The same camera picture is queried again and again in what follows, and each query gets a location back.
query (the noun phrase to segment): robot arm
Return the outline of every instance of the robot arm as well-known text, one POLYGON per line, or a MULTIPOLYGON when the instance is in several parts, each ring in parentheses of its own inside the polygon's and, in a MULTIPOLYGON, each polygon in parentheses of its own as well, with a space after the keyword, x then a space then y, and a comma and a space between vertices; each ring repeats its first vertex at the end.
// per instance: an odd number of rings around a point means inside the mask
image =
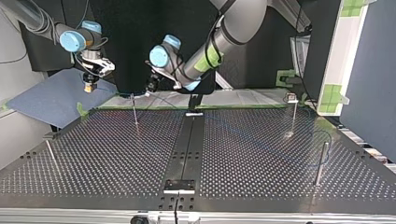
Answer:
MULTIPOLYGON (((201 76, 209 69, 218 67, 223 57, 235 46, 246 44, 259 31, 268 6, 274 7, 292 26, 297 22, 296 10, 300 5, 290 0, 210 0, 219 10, 219 18, 214 24, 203 46, 185 63, 178 51, 181 42, 167 35, 161 45, 150 52, 149 62, 152 75, 148 84, 149 91, 156 91, 162 76, 175 82, 174 89, 185 88, 193 91, 201 76)), ((299 21, 302 31, 309 19, 299 21)))
POLYGON ((105 42, 99 23, 84 21, 80 29, 71 28, 53 21, 33 0, 0 0, 0 8, 11 13, 30 32, 53 40, 54 44, 60 43, 66 51, 75 53, 76 61, 86 70, 83 76, 86 92, 92 92, 96 82, 115 69, 110 60, 102 58, 100 48, 105 42))

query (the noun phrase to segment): vertical metal post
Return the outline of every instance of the vertical metal post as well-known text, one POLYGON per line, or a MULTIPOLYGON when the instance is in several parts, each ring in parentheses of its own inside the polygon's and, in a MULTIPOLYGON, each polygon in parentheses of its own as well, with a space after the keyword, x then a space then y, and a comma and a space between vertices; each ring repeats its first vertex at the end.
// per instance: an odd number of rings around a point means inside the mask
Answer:
POLYGON ((132 93, 132 95, 131 95, 131 98, 132 98, 132 105, 133 105, 133 107, 134 107, 134 124, 135 124, 135 125, 138 125, 139 122, 137 121, 136 103, 135 103, 135 101, 134 101, 134 94, 133 94, 133 93, 132 93))
POLYGON ((297 104, 298 104, 298 101, 294 104, 293 122, 294 122, 294 120, 296 119, 297 104))
POLYGON ((317 171, 317 175, 315 176, 315 181, 314 181, 315 186, 320 186, 320 179, 321 179, 321 175, 322 175, 322 172, 323 172, 323 166, 324 166, 323 162, 325 160, 327 150, 329 150, 329 143, 325 142, 323 144, 323 148, 322 148, 322 151, 321 151, 321 154, 320 154, 320 161, 319 161, 319 165, 318 165, 318 171, 317 171))
POLYGON ((50 145, 50 140, 46 140, 47 148, 49 149, 49 154, 53 160, 55 160, 55 155, 52 151, 52 146, 50 145))

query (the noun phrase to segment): metal bracket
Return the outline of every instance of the metal bracket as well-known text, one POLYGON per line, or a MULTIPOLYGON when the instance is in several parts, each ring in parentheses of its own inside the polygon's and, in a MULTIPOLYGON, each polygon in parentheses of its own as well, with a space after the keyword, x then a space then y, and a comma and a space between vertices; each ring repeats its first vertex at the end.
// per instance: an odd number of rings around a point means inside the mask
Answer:
POLYGON ((166 70, 164 70, 164 69, 162 69, 162 68, 157 68, 157 67, 153 66, 149 61, 146 61, 146 64, 147 64, 148 66, 151 67, 152 72, 161 74, 161 75, 163 75, 164 77, 167 77, 167 78, 173 80, 173 81, 175 82, 174 90, 180 90, 180 89, 183 88, 183 87, 181 86, 180 82, 178 82, 178 81, 175 79, 174 76, 172 76, 171 74, 169 74, 168 72, 166 72, 166 70))
POLYGON ((204 98, 204 96, 202 94, 191 95, 190 100, 189 100, 189 113, 188 113, 188 114, 190 114, 189 117, 191 117, 191 114, 193 116, 202 116, 203 115, 199 110, 196 109, 196 107, 201 104, 203 98, 204 98))
POLYGON ((341 95, 341 104, 343 105, 349 105, 349 98, 347 98, 345 95, 341 95))
POLYGON ((376 2, 377 0, 365 0, 364 1, 364 5, 370 5, 370 4, 372 4, 372 3, 374 3, 374 2, 376 2))
POLYGON ((303 84, 303 81, 301 80, 300 77, 285 77, 285 83, 291 85, 301 85, 303 84))
MULTIPOLYGON (((199 224, 201 223, 201 218, 197 213, 177 214, 177 221, 178 223, 199 224)), ((175 223, 175 217, 173 214, 172 215, 163 214, 158 216, 158 222, 153 222, 153 223, 175 223)))
POLYGON ((291 104, 291 105, 294 104, 294 112, 293 112, 293 122, 294 122, 296 119, 297 105, 298 105, 297 95, 294 93, 287 93, 286 98, 287 98, 288 104, 291 104))
POLYGON ((43 137, 43 140, 44 141, 47 141, 47 140, 53 141, 53 140, 57 139, 59 136, 61 136, 60 133, 46 133, 43 137))
POLYGON ((194 180, 166 180, 164 194, 195 194, 194 180))

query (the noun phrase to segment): white wall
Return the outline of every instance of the white wall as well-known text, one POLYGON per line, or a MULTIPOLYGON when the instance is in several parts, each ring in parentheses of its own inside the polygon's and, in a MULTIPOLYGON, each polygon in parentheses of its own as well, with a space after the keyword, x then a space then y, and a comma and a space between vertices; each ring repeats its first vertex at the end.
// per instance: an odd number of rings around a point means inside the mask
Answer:
MULTIPOLYGON (((2 63, 19 59, 25 52, 21 34, 0 12, 0 105, 44 80, 42 73, 32 72, 28 57, 2 63)), ((0 108, 0 169, 37 146, 48 132, 48 124, 0 108)))
MULTIPOLYGON (((343 4, 340 6, 339 13, 341 13, 342 7, 343 4)), ((353 63, 355 62, 359 41, 361 39, 361 31, 366 18, 367 8, 368 6, 364 6, 361 9, 359 17, 341 17, 339 15, 334 37, 332 39, 329 60, 322 82, 318 106, 321 105, 325 85, 341 85, 341 95, 346 95, 353 63)), ((321 116, 340 116, 342 108, 343 105, 338 104, 335 113, 323 113, 320 111, 318 113, 321 116)))

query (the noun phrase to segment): perforated metal table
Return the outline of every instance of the perforated metal table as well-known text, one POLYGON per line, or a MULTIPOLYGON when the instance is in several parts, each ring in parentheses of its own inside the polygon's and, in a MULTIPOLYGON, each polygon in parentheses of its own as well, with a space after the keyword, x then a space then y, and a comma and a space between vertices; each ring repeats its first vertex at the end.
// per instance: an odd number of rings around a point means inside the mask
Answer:
POLYGON ((396 215, 396 176, 292 108, 97 110, 0 171, 1 208, 396 215), (314 186, 324 142, 331 144, 314 186), (192 180, 195 194, 163 194, 192 180))

